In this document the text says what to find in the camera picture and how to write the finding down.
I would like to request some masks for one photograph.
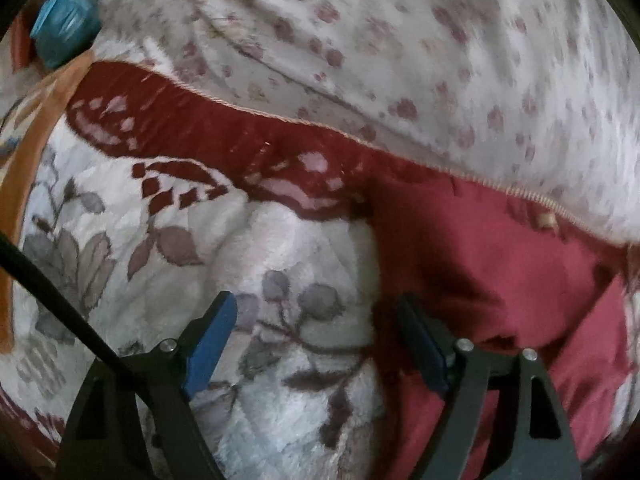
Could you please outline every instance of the beige button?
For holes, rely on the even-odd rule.
[[[556,214],[551,211],[539,214],[538,218],[536,218],[536,225],[540,230],[553,229],[558,234],[558,220],[556,219]]]

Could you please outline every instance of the black rod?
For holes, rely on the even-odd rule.
[[[97,332],[91,328],[55,286],[29,259],[0,232],[0,267],[13,276],[28,292],[33,294],[47,310],[60,320],[98,359],[116,375],[136,382],[132,371],[111,350]]]

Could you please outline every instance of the blue plastic bag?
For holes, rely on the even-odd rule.
[[[93,0],[47,0],[31,29],[38,57],[50,70],[82,54],[102,24]]]

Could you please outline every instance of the silver screw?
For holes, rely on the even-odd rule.
[[[522,356],[527,361],[535,361],[538,358],[538,353],[533,348],[525,348],[522,351]]]
[[[474,349],[474,344],[471,342],[471,340],[464,337],[456,341],[456,346],[463,352],[471,352]]]
[[[173,352],[177,347],[178,342],[175,339],[164,339],[160,342],[162,352]]]

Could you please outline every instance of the orange fabric trim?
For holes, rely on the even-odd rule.
[[[94,54],[89,50],[49,75],[35,88],[41,89],[54,82],[53,90],[15,150],[11,166],[0,186],[0,231],[14,244],[20,241],[24,209],[42,150],[93,62]],[[14,347],[12,285],[11,277],[0,269],[0,353],[8,353]]]

